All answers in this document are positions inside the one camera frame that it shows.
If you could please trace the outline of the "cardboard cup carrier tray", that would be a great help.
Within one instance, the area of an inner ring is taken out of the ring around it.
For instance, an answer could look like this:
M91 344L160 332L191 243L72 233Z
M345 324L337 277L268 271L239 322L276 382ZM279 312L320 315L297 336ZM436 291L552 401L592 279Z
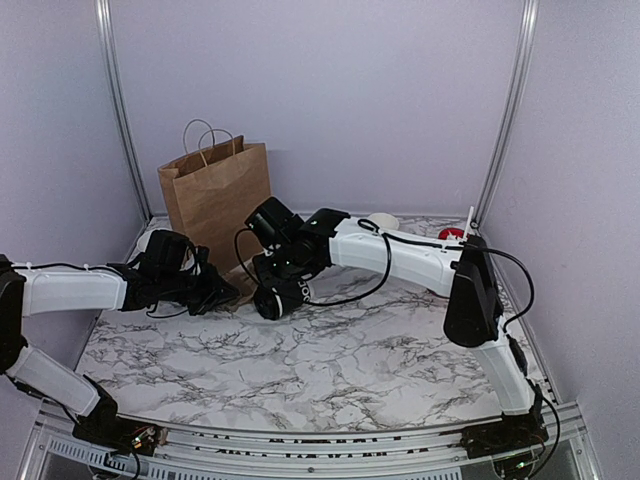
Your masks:
M240 307L250 304L257 289L257 284L250 278L241 265L225 273L223 278L239 290L239 297L224 305L227 311L237 311Z

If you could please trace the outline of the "black paper coffee cup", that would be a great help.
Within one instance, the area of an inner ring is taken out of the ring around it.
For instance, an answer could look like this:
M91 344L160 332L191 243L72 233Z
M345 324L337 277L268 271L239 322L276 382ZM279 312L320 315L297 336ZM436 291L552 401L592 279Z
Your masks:
M311 285L304 280L284 283L271 287L268 290L272 290L280 296L283 305L282 317L289 315L299 309L303 304L310 302L314 295Z

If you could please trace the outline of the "black plastic cup lid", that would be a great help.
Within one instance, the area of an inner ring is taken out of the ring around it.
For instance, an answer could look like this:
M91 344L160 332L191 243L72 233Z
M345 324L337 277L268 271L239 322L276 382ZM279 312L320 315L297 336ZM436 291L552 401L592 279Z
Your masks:
M280 296L263 287L258 287L252 297L253 305L262 318L278 320L283 315L283 305Z

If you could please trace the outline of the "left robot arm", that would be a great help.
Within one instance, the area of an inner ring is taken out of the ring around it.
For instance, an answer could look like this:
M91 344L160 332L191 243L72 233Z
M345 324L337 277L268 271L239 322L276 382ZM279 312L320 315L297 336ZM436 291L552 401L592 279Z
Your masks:
M51 312L141 311L161 302L176 303L196 316L238 296L238 289L201 259L188 268L179 260L143 255L126 264L83 267L36 267L3 259L1 372L18 387L65 407L77 423L75 437L122 454L150 456L163 440L163 428L119 416L117 402L103 387L29 344L21 332L23 319Z

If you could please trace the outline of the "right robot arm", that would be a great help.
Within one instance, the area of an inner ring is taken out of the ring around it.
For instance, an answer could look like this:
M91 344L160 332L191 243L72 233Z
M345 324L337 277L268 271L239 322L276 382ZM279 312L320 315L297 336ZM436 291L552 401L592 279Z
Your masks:
M421 237L328 208L302 219L276 198L257 207L245 225L264 249L252 259L257 285L253 302L263 318L277 320L312 304L310 280L333 266L421 286L447 299L445 336L474 355L501 408L499 420L464 429L468 456L548 440L542 390L529 378L526 356L508 332L511 321L504 315L491 263L497 252L481 237Z

